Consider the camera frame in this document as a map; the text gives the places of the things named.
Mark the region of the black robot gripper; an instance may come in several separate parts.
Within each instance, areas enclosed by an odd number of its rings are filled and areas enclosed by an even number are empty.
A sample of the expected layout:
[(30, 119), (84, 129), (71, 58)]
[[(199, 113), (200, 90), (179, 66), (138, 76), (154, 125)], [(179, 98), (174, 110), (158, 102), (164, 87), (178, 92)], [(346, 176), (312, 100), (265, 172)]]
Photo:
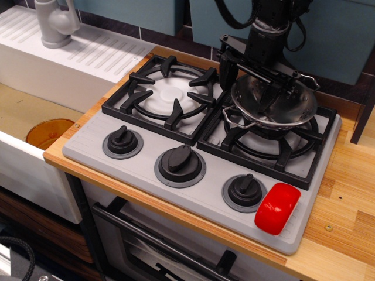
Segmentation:
[(252, 25), (248, 39), (224, 34), (221, 48), (219, 76), (222, 90), (228, 90), (243, 72), (261, 80), (261, 98), (258, 112), (264, 113), (280, 95), (291, 93), (294, 86), (288, 82), (300, 78), (300, 72), (284, 57), (288, 48), (290, 25), (277, 28), (272, 25)]

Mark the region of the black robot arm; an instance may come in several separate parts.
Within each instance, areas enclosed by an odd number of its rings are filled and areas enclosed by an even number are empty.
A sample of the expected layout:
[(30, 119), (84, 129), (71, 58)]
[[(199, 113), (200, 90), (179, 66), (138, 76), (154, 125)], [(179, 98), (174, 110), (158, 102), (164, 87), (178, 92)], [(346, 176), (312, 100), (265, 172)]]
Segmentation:
[(245, 40), (228, 35), (220, 37), (221, 48), (217, 55), (220, 59), (220, 86), (229, 90), (239, 69), (267, 82), (269, 87), (258, 106), (258, 112), (263, 113), (294, 86), (299, 72), (285, 58), (284, 50), (297, 52), (305, 45), (301, 42), (297, 47), (289, 47), (288, 36), (293, 24), (297, 24), (306, 35), (300, 17), (309, 11), (310, 1), (252, 1), (250, 18), (244, 23), (234, 18), (224, 1), (216, 1), (216, 5), (229, 26), (250, 28)]

